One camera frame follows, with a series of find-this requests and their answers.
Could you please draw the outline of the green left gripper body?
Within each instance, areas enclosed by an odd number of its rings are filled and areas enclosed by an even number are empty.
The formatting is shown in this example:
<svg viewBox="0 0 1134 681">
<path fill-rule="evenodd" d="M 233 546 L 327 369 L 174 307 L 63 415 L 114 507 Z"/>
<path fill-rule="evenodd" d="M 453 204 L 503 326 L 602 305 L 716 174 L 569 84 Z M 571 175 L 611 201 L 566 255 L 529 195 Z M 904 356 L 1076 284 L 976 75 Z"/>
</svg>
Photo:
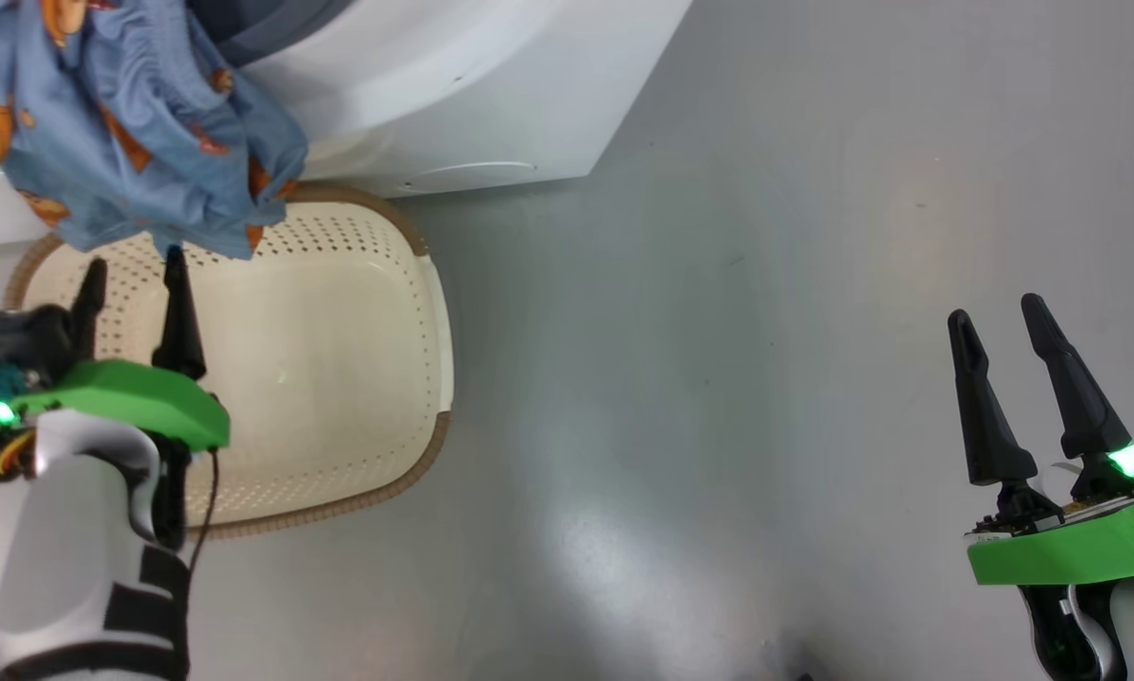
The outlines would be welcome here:
<svg viewBox="0 0 1134 681">
<path fill-rule="evenodd" d="M 14 395 L 17 412 L 67 409 L 181 440 L 191 451 L 228 446 L 230 415 L 189 376 L 126 360 L 79 361 L 56 388 Z"/>
</svg>

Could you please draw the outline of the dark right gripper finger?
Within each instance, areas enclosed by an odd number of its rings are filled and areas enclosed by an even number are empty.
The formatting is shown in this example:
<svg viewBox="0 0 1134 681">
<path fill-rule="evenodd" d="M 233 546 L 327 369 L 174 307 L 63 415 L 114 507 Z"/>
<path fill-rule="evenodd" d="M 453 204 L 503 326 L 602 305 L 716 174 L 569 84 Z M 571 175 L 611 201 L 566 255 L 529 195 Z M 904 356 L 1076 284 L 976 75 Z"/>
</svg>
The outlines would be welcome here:
<svg viewBox="0 0 1134 681">
<path fill-rule="evenodd" d="M 990 486 L 1032 479 L 1036 462 L 1019 446 L 1002 412 L 987 375 L 989 358 L 978 329 L 963 309 L 949 314 L 947 327 L 968 483 Z"/>
<path fill-rule="evenodd" d="M 1021 297 L 1021 310 L 1034 354 L 1046 361 L 1063 417 L 1063 453 L 1068 460 L 1111 454 L 1133 443 L 1086 363 L 1038 293 Z"/>
</svg>

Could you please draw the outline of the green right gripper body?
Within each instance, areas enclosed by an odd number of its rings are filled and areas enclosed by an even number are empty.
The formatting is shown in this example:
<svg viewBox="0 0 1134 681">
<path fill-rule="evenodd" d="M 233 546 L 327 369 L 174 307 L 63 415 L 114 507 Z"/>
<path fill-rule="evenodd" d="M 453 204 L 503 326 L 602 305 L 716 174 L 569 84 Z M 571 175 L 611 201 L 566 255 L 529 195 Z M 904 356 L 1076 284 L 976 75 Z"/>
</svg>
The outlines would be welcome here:
<svg viewBox="0 0 1134 681">
<path fill-rule="evenodd" d="M 1084 457 L 1073 501 L 1059 507 L 1032 479 L 999 484 L 995 516 L 966 534 L 978 585 L 1097 585 L 1134 577 L 1134 439 Z"/>
</svg>

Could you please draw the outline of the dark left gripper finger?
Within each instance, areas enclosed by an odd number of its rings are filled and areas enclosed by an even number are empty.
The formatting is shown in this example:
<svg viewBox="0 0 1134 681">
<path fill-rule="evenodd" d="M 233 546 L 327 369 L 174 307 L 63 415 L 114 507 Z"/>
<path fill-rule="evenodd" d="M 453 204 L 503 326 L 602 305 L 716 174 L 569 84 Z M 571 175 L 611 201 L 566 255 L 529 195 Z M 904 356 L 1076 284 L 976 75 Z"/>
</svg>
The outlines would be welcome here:
<svg viewBox="0 0 1134 681">
<path fill-rule="evenodd" d="M 107 280 L 105 259 L 91 259 L 70 309 L 71 349 L 78 361 L 95 357 L 98 316 L 105 306 Z"/>
<path fill-rule="evenodd" d="M 151 355 L 151 365 L 201 380 L 208 372 L 206 358 L 198 327 L 198 310 L 192 297 L 189 269 L 181 246 L 170 246 L 167 250 L 162 283 L 168 293 L 166 322 L 160 344 Z"/>
</svg>

